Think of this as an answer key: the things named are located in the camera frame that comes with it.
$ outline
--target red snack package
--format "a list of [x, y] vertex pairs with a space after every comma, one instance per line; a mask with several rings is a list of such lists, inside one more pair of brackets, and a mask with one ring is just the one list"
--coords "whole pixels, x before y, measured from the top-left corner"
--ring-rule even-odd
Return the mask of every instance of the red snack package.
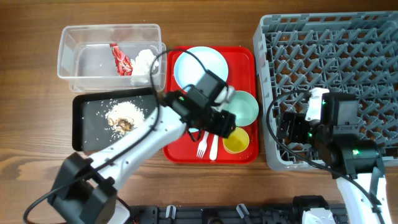
[[131, 75], [132, 65], [130, 58], [127, 57], [120, 49], [118, 44], [109, 44], [112, 49], [112, 54], [114, 56], [114, 62], [116, 63], [116, 68], [120, 76]]

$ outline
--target yellow bowl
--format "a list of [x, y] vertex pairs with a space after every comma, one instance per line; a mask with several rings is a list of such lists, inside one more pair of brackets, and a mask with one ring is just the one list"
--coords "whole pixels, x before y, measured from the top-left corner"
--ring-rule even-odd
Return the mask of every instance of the yellow bowl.
[[249, 146], [249, 135], [242, 128], [236, 128], [229, 135], [228, 139], [223, 139], [224, 149], [231, 154], [243, 152]]

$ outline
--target light blue bowl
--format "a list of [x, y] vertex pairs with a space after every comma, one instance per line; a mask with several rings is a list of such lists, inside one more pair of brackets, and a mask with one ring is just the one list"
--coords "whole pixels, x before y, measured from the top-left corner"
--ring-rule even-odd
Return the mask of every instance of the light blue bowl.
[[245, 91], [236, 91], [225, 110], [236, 115], [235, 123], [238, 127], [250, 125], [259, 115], [257, 100]]

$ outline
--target wood grain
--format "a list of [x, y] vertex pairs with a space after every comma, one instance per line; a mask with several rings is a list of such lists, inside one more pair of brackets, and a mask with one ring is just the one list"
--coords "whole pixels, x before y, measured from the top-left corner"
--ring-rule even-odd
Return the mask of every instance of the wood grain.
[[[27, 206], [52, 186], [69, 154], [75, 94], [57, 74], [65, 26], [155, 23], [177, 45], [241, 45], [265, 14], [397, 10], [397, 1], [0, 1], [0, 223], [20, 223]], [[120, 196], [131, 205], [259, 205], [318, 194], [341, 202], [336, 182], [320, 171], [274, 172], [264, 143], [246, 166], [182, 166], [162, 153], [146, 161]], [[387, 194], [398, 222], [398, 167], [387, 168]], [[43, 203], [37, 222], [62, 219]]]

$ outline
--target clear plastic container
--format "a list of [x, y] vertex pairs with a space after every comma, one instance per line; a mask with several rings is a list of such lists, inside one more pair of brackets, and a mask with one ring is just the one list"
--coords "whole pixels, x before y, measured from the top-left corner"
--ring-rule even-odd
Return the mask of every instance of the clear plastic container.
[[[62, 31], [58, 51], [58, 76], [68, 80], [75, 92], [150, 86], [148, 75], [119, 76], [110, 43], [117, 43], [122, 52], [134, 60], [144, 49], [151, 49], [154, 55], [165, 50], [157, 24], [68, 26]], [[158, 90], [164, 89], [165, 72], [166, 55], [163, 55], [153, 72]]]

